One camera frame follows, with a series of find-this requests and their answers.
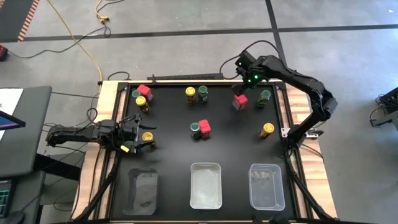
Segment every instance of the yellow lid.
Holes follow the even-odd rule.
[[[263,130],[265,133],[268,133],[268,134],[273,133],[273,132],[274,132],[274,125],[272,125],[271,123],[266,123],[266,124],[262,127],[262,130]]]
[[[145,132],[144,134],[142,134],[142,140],[152,141],[152,140],[154,140],[154,135],[150,132]]]
[[[193,95],[195,94],[195,88],[194,88],[194,87],[188,87],[188,88],[185,90],[185,94],[186,94],[187,96],[193,96]]]
[[[143,96],[138,96],[136,99],[136,103],[138,106],[145,105],[147,103],[147,99],[145,99],[145,97]]]

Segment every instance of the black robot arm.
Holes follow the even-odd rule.
[[[325,89],[322,82],[287,68],[281,59],[273,55],[260,56],[255,59],[249,52],[244,51],[235,64],[236,72],[243,79],[243,85],[233,86],[233,91],[237,95],[241,95],[245,89],[254,88],[259,82],[269,81],[271,78],[282,80],[309,95],[312,113],[301,124],[293,125],[287,133],[290,149],[299,147],[306,137],[305,133],[318,122],[329,119],[337,106],[336,99]]]
[[[143,126],[141,121],[142,118],[138,114],[120,122],[106,119],[82,128],[64,127],[58,124],[49,129],[45,140],[47,145],[52,147],[68,141],[97,142],[110,150],[119,150],[121,146],[125,146],[129,148],[129,153],[135,154],[143,147],[154,143],[154,141],[139,139],[140,130],[155,129]]]

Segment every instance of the keyboard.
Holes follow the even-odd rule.
[[[0,180],[0,218],[6,218],[11,207],[15,184],[12,180]]]

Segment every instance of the gray concrete floor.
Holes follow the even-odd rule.
[[[74,34],[100,27],[95,2],[53,0]],[[279,27],[318,27],[398,24],[394,0],[272,0]],[[126,0],[103,11],[114,34],[193,29],[270,28],[264,0]],[[67,35],[46,1],[41,1],[28,37]],[[370,112],[378,94],[398,85],[398,30],[356,30],[281,33],[289,67],[317,77],[339,102],[322,126],[320,138],[326,172],[338,216],[342,220],[395,223],[398,219],[398,133],[391,125],[372,128]],[[255,40],[274,42],[272,33],[189,35],[84,40],[106,78],[124,70],[134,80],[153,73],[184,75],[215,73],[219,65]],[[42,49],[62,49],[69,40],[5,43],[19,55]],[[274,54],[269,46],[250,49],[254,55]],[[51,85],[54,91],[95,95],[98,74],[78,48],[62,54],[43,54],[30,60],[9,57],[0,69],[0,87]],[[233,64],[225,67],[233,76]],[[52,95],[46,121],[71,125],[85,120],[90,99]],[[40,152],[66,153],[46,148]],[[65,221],[67,213],[51,207],[42,223]]]

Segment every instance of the computer monitor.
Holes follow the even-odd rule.
[[[21,127],[25,127],[25,122],[3,111],[0,111],[0,131]]]

